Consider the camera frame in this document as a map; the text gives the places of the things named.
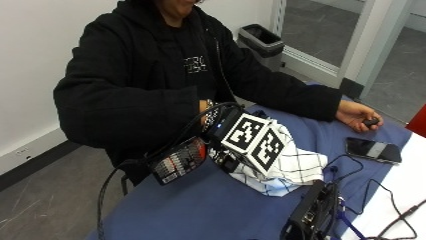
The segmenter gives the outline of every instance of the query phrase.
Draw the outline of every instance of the trash can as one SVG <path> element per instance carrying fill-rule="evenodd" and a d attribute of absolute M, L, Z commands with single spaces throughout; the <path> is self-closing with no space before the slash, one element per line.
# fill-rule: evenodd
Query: trash can
<path fill-rule="evenodd" d="M 283 42 L 280 38 L 258 24 L 239 29 L 238 46 L 248 48 L 255 59 L 271 71 L 279 71 Z"/>

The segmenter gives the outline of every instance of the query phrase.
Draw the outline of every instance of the chair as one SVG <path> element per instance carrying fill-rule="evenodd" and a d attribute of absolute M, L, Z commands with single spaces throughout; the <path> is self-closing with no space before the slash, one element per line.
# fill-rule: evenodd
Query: chair
<path fill-rule="evenodd" d="M 405 125 L 405 129 L 426 137 L 426 104 Z"/>

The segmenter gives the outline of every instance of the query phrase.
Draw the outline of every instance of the blue tablecloth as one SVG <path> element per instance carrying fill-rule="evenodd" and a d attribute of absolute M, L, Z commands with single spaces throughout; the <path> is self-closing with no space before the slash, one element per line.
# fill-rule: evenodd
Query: blue tablecloth
<path fill-rule="evenodd" d="M 389 121 L 379 131 L 358 134 L 340 122 L 319 122 L 258 105 L 283 124 L 298 148 L 324 154 L 328 160 L 344 153 L 344 138 L 359 137 L 391 142 L 400 148 L 409 138 L 409 131 Z M 363 191 L 368 179 L 380 181 L 389 165 L 360 160 L 363 170 L 343 179 L 340 193 L 346 203 L 360 209 Z M 348 158 L 334 162 L 336 176 L 359 167 Z M 283 197 L 267 197 L 250 189 L 223 173 L 210 160 L 183 178 L 159 186 L 147 177 L 125 196 L 103 220 L 105 238 L 131 239 L 278 239 L 280 228 L 308 187 L 300 187 Z M 336 227 L 342 233 L 346 226 Z M 97 239 L 93 231 L 86 239 Z"/>

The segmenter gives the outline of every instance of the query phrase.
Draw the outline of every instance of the device strap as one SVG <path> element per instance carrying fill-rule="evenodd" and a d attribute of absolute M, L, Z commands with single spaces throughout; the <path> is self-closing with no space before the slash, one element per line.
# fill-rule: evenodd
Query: device strap
<path fill-rule="evenodd" d="M 354 231 L 360 240 L 366 240 L 366 237 L 362 235 L 355 226 L 350 223 L 346 215 L 344 215 L 344 199 L 342 197 L 339 199 L 339 209 L 336 210 L 336 219 L 340 219 L 346 226 Z"/>

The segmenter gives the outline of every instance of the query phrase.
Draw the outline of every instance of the electronic device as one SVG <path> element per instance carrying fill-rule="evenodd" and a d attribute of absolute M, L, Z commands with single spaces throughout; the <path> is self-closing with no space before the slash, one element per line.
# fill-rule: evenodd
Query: electronic device
<path fill-rule="evenodd" d="M 192 137 L 147 162 L 158 183 L 165 185 L 194 170 L 206 157 L 204 144 Z"/>
<path fill-rule="evenodd" d="M 238 162 L 247 165 L 263 176 L 278 159 L 284 147 L 284 140 L 276 129 L 271 127 L 271 120 L 264 119 L 258 112 L 251 115 L 236 108 L 222 109 L 220 119 L 206 133 L 215 149 L 231 151 Z M 223 164 L 230 169 L 235 163 L 228 154 L 223 155 Z"/>
<path fill-rule="evenodd" d="M 362 123 L 364 124 L 364 126 L 367 128 L 371 128 L 372 125 L 378 124 L 379 120 L 378 118 L 372 117 L 371 120 L 366 119 L 362 121 Z"/>
<path fill-rule="evenodd" d="M 282 227 L 279 240 L 326 239 L 336 207 L 336 184 L 316 180 Z"/>
<path fill-rule="evenodd" d="M 400 150 L 395 144 L 360 138 L 346 138 L 346 153 L 383 163 L 399 164 L 401 162 Z"/>

